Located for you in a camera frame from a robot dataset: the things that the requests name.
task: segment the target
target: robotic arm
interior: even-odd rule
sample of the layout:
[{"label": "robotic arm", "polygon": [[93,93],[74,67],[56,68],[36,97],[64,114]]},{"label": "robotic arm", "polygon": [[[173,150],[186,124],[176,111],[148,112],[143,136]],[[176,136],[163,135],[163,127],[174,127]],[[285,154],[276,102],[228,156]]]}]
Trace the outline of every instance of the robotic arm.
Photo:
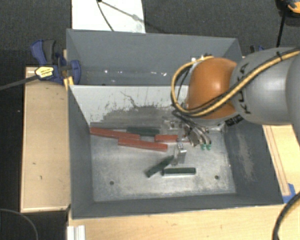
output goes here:
[{"label": "robotic arm", "polygon": [[[187,97],[179,104],[175,87],[184,73],[191,76]],[[238,64],[202,57],[177,70],[171,99],[181,117],[201,126],[237,117],[262,125],[292,124],[300,145],[300,50],[263,50]]]}]

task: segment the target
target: black carpet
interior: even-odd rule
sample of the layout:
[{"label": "black carpet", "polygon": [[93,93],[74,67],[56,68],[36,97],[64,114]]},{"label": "black carpet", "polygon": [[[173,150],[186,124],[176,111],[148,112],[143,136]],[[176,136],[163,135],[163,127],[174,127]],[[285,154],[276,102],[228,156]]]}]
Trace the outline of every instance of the black carpet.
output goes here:
[{"label": "black carpet", "polygon": [[[276,45],[281,16],[276,0],[142,0],[148,33],[238,38],[242,53],[250,45]],[[35,63],[29,46],[38,39],[54,39],[66,47],[71,27],[71,0],[0,0],[0,85],[24,77]],[[300,46],[300,18],[288,18],[282,46]],[[23,88],[0,92],[0,205],[19,210]],[[31,214],[39,239],[65,238],[65,212]],[[2,213],[1,239],[35,239],[29,225]]]}]

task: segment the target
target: orange rubber cover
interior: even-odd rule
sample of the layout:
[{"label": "orange rubber cover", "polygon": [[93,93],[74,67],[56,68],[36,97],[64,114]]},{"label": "orange rubber cover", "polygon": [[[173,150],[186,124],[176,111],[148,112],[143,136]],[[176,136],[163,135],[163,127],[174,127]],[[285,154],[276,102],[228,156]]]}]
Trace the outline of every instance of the orange rubber cover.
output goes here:
[{"label": "orange rubber cover", "polygon": [[[230,77],[237,66],[226,58],[209,58],[198,64],[193,70],[186,97],[187,109],[194,109],[229,89]],[[235,112],[231,102],[217,111],[204,116],[204,119],[219,119],[230,116]]]}]

